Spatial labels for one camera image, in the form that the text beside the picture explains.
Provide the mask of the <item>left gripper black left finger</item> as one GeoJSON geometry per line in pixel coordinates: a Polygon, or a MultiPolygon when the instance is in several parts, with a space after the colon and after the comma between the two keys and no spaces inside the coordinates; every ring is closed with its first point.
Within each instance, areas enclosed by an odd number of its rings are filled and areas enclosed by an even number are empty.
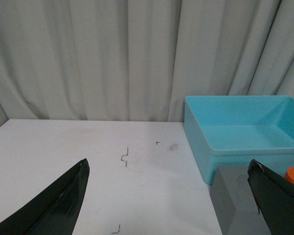
{"type": "Polygon", "coordinates": [[[84,200],[90,167],[83,159],[0,223],[0,235],[71,235],[84,200]]]}

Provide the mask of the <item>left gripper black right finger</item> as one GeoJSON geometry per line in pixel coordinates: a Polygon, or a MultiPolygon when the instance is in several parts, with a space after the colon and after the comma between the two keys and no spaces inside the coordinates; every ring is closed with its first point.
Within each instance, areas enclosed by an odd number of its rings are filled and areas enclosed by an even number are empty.
{"type": "Polygon", "coordinates": [[[294,235],[294,184],[255,159],[247,173],[258,212],[271,234],[294,235]]]}

